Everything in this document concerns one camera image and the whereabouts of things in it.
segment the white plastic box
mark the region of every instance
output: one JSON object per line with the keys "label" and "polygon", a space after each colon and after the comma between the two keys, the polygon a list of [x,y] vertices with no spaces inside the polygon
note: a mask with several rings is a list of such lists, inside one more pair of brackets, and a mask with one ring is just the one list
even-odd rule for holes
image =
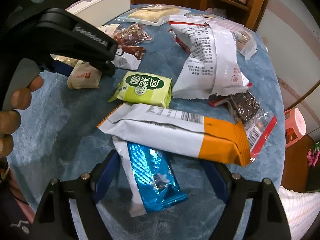
{"label": "white plastic box", "polygon": [[130,0],[82,1],[68,12],[78,16],[95,27],[100,27],[130,9]]}

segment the green snack package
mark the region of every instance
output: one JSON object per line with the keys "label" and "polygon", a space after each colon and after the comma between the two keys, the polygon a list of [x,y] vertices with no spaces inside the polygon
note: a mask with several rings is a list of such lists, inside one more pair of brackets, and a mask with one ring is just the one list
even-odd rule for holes
{"label": "green snack package", "polygon": [[169,108],[171,101],[171,78],[128,71],[118,84],[109,102],[116,98],[131,102]]}

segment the blue tablecloth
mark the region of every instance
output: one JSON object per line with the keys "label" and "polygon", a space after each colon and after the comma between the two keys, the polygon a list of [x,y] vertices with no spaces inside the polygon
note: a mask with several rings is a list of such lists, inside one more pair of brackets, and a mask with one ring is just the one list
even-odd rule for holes
{"label": "blue tablecloth", "polygon": [[[147,53],[138,71],[173,78],[174,84],[188,55],[173,41],[169,29],[168,24],[145,28],[153,41],[140,44]],[[251,93],[264,101],[278,123],[253,163],[246,167],[228,165],[228,168],[246,179],[261,181],[269,177],[279,189],[285,152],[284,106],[269,55],[260,37],[254,34],[254,38],[258,44],[257,53],[247,62],[238,53],[238,64],[253,82]],[[108,99],[125,73],[126,70],[117,69],[113,77],[102,77],[97,90],[71,90],[67,87],[67,77],[48,72],[41,74],[44,86],[33,93],[31,106],[21,111],[21,127],[13,135],[14,150],[8,157],[18,184],[34,211],[51,178],[76,179],[83,172],[90,172],[114,148],[111,136],[98,130],[96,125],[120,104],[119,100],[108,103]],[[212,108],[207,100],[172,99],[170,108],[234,122],[225,108]],[[129,214],[132,194],[124,170],[120,169],[106,197],[97,205],[114,240],[209,238],[224,203],[217,199],[198,160],[172,155],[171,163],[188,200],[164,211],[135,218]],[[235,239],[243,236],[250,205],[247,201]],[[79,238],[86,239],[79,216],[74,212],[74,202],[71,202],[71,208]]]}

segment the finger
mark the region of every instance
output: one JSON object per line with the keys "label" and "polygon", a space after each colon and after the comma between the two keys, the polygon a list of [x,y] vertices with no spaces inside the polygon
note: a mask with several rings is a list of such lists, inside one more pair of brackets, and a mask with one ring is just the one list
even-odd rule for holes
{"label": "finger", "polygon": [[13,150],[13,138],[11,135],[6,135],[0,138],[0,157],[8,156]]}
{"label": "finger", "polygon": [[32,82],[31,84],[29,85],[29,89],[31,92],[34,92],[36,90],[38,90],[40,87],[42,87],[44,83],[44,80],[42,77],[40,76],[37,76]]}
{"label": "finger", "polygon": [[17,111],[0,112],[0,134],[12,134],[21,124],[21,116]]}
{"label": "finger", "polygon": [[15,109],[27,109],[31,103],[31,91],[28,88],[16,90],[11,97],[11,104]]}

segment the blue foil wrapper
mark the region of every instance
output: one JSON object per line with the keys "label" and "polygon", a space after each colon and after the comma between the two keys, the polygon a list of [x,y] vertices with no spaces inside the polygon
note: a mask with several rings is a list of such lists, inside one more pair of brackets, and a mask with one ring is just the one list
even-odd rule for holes
{"label": "blue foil wrapper", "polygon": [[171,171],[166,152],[127,142],[133,175],[147,213],[187,199]]}

